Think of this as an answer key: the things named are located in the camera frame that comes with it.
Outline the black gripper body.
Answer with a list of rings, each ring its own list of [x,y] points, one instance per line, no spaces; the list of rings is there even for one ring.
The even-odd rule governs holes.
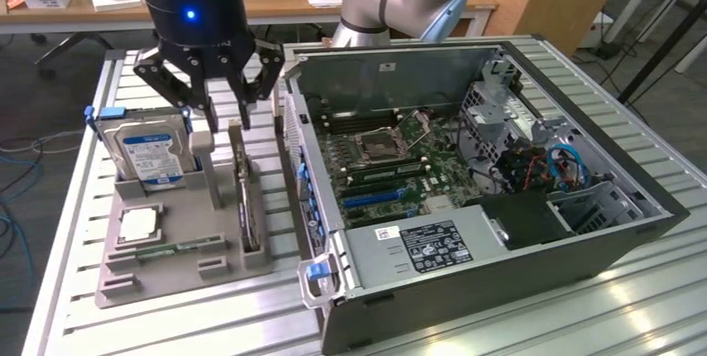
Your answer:
[[[202,57],[209,78],[241,75],[254,54],[243,0],[146,0],[163,41],[177,56],[165,58],[182,70],[194,67],[191,57]]]

